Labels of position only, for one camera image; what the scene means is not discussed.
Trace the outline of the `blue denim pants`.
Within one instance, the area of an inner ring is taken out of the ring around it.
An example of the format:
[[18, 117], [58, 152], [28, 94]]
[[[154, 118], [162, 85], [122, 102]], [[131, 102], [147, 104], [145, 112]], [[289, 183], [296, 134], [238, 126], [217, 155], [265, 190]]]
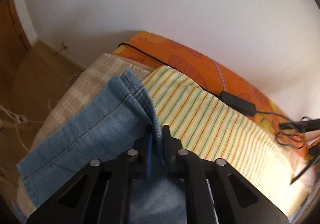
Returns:
[[184, 185], [168, 178], [163, 137], [154, 104], [131, 71], [107, 86], [17, 166], [35, 207], [42, 205], [93, 159], [109, 161], [133, 147], [151, 125], [151, 177], [133, 182], [131, 223], [185, 223]]

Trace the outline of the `beige plaid blanket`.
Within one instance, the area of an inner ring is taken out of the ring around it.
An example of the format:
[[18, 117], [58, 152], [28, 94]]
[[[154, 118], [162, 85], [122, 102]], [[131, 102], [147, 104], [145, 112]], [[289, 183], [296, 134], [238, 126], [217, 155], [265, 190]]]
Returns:
[[[29, 154], [52, 133], [65, 125], [80, 110], [88, 106], [107, 86], [111, 78], [122, 75], [126, 70], [131, 71], [141, 83], [151, 73], [150, 68], [140, 63], [111, 54], [100, 56], [95, 63], [79, 76], [49, 114], [36, 135]], [[27, 218], [37, 208], [29, 198], [20, 178], [18, 181], [17, 198], [14, 203], [15, 216], [21, 223], [26, 223]]]

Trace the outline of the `yellow striped bed sheet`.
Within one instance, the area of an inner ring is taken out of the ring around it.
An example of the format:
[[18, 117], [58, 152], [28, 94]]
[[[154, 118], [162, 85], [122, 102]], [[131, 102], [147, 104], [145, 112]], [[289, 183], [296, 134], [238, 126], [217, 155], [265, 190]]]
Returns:
[[143, 80], [159, 122], [200, 158], [225, 159], [287, 216], [312, 190], [312, 175], [292, 182], [305, 161], [279, 145], [274, 135], [183, 73], [162, 66]]

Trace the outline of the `black tripod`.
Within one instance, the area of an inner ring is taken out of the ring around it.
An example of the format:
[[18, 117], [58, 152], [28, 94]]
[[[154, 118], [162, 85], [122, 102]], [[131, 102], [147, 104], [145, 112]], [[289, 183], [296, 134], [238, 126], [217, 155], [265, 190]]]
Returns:
[[[310, 119], [308, 117], [303, 117], [300, 121], [297, 122], [289, 121], [286, 123], [279, 123], [279, 127], [281, 130], [295, 130], [295, 133], [301, 134], [302, 139], [304, 140], [305, 134], [307, 132], [319, 130], [319, 119]], [[291, 180], [290, 184], [295, 183], [302, 175], [304, 175], [311, 167], [313, 167], [317, 161], [319, 161], [319, 152], [315, 156], [313, 156], [306, 167], [304, 167], [303, 170]]]

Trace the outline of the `black power adapter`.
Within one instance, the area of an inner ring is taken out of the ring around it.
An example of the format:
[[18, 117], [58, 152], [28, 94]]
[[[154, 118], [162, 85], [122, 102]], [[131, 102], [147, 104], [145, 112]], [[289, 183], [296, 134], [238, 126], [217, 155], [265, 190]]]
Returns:
[[226, 105], [228, 105], [232, 109], [240, 112], [245, 116], [254, 117], [257, 114], [257, 109], [255, 107], [255, 104], [247, 100], [241, 99], [226, 91], [221, 91], [220, 98], [221, 98], [221, 101], [224, 102]]

